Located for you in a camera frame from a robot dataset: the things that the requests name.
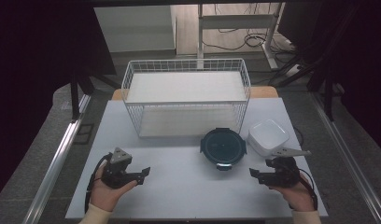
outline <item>bowl lid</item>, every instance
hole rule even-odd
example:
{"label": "bowl lid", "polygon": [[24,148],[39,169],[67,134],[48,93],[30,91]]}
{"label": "bowl lid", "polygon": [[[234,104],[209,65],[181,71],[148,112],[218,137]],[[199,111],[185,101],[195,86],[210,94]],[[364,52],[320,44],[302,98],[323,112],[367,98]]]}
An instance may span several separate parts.
{"label": "bowl lid", "polygon": [[229,128],[217,128],[209,132],[202,139],[200,149],[211,162],[226,165],[237,163],[247,153],[246,141]]}

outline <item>gray carpet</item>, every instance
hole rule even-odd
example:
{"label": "gray carpet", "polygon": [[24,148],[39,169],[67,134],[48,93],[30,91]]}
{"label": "gray carpet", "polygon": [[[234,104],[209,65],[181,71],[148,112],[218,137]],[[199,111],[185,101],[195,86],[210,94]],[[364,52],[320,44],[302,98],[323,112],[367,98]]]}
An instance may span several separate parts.
{"label": "gray carpet", "polygon": [[[262,55],[238,56],[246,59],[247,69],[250,71],[250,78],[254,85],[265,85],[266,82],[263,80],[274,74],[266,72],[268,71],[267,62],[263,60]],[[118,74],[123,74],[129,60],[126,57],[114,58]],[[121,76],[108,77],[121,83]],[[330,215],[323,218],[322,221],[323,223],[375,223],[360,191],[344,165],[336,145],[314,107],[310,93],[305,90],[307,79],[308,77],[304,77],[285,88],[278,89],[278,94],[284,100],[293,126],[300,131],[298,138],[303,142],[302,148],[313,153],[306,159]],[[78,222],[65,219],[64,215],[83,170],[82,164],[89,155],[106,101],[110,99],[114,91],[97,79],[92,81],[96,91],[89,103],[83,126],[71,146],[39,223]],[[44,126],[0,195],[0,223],[21,223],[23,221],[71,120],[71,108],[68,106],[69,87],[65,86],[56,91],[53,100],[53,108]],[[336,97],[333,101],[333,116],[349,148],[381,199],[380,148],[347,113],[340,104],[340,97]],[[112,220],[111,223],[123,222]],[[291,223],[291,221],[290,219],[270,219],[266,220],[266,223],[281,224]]]}

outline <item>floor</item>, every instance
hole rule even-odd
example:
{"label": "floor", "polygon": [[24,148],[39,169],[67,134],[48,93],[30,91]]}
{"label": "floor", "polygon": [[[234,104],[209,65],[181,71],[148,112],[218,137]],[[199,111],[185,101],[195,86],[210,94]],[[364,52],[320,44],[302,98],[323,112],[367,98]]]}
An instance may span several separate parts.
{"label": "floor", "polygon": [[[277,45],[279,47],[283,49],[291,48],[289,43],[285,42],[285,40],[280,41],[278,38]],[[184,42],[188,44],[193,43],[189,40]],[[126,64],[133,59],[194,58],[194,53],[185,50],[189,47],[182,48],[184,53],[178,55],[140,54],[135,58],[116,54],[113,56],[113,61],[118,75],[107,75],[107,77],[121,83]],[[205,57],[227,58],[233,56],[245,59],[253,86],[266,85],[275,75],[275,72],[270,71],[261,49],[237,52],[217,50],[207,52]],[[283,66],[291,56],[290,54],[280,55],[279,59],[283,63],[278,62],[279,66]],[[285,102],[293,126],[299,130],[298,139],[302,142],[303,150],[310,150],[313,153],[313,156],[306,159],[329,213],[329,217],[324,217],[322,222],[375,223],[374,217],[362,197],[359,187],[344,163],[345,158],[330,135],[329,128],[318,113],[314,103],[314,93],[309,92],[305,87],[308,78],[303,77],[298,79],[286,87],[278,88],[277,91],[279,97],[283,98]],[[91,127],[90,134],[84,135],[79,132],[76,136],[61,174],[57,179],[55,188],[39,219],[39,223],[78,222],[77,220],[64,219],[64,215],[83,170],[82,164],[87,159],[88,148],[92,145],[92,139],[98,130],[106,100],[111,97],[114,91],[110,86],[98,79],[93,78],[92,82],[96,90],[92,95],[90,107],[94,108],[94,110],[88,111],[88,116],[82,122],[83,128],[87,129]],[[58,145],[60,145],[65,130],[68,127],[72,109],[70,106],[69,86],[64,86],[57,90],[53,101],[54,105],[38,136],[0,195],[0,223],[21,223],[24,220],[28,208],[44,178],[44,174],[47,172],[54,153]],[[332,112],[335,120],[334,124],[381,201],[380,148],[341,105],[340,94],[333,99]],[[111,220],[110,223],[123,223],[123,221]],[[286,224],[291,223],[291,221],[288,218],[280,218],[265,220],[265,223]]]}

